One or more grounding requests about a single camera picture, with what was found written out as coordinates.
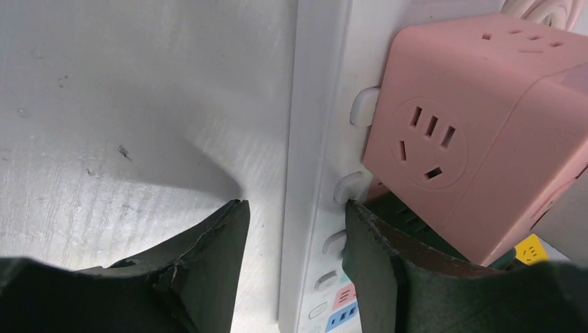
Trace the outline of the pink plug adapter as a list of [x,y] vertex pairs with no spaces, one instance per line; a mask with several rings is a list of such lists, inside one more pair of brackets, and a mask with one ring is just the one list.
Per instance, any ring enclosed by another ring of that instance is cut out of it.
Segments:
[[356,300],[356,289],[353,283],[340,288],[334,298],[332,310],[335,311]]

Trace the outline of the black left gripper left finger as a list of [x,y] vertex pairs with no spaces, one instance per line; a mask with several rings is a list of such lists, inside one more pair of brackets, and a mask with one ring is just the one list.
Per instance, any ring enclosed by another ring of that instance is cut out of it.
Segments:
[[229,332],[249,224],[249,203],[231,200],[109,267],[4,257],[1,331]]

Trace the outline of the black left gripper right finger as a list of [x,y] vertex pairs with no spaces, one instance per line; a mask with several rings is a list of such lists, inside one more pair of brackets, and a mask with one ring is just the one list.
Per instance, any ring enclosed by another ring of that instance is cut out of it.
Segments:
[[586,332],[587,269],[540,262],[513,271],[472,264],[345,207],[343,268],[363,332]]

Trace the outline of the pink cube socket adapter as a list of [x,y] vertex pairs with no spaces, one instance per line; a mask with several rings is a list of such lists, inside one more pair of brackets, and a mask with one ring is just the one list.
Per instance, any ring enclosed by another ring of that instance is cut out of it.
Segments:
[[587,37],[502,14],[403,29],[363,163],[490,265],[587,168]]

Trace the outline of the yellow cube socket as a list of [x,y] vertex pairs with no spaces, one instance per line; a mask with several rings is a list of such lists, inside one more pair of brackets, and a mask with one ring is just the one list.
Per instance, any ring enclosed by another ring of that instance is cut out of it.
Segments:
[[548,253],[536,234],[531,234],[515,246],[516,259],[525,265],[548,260]]

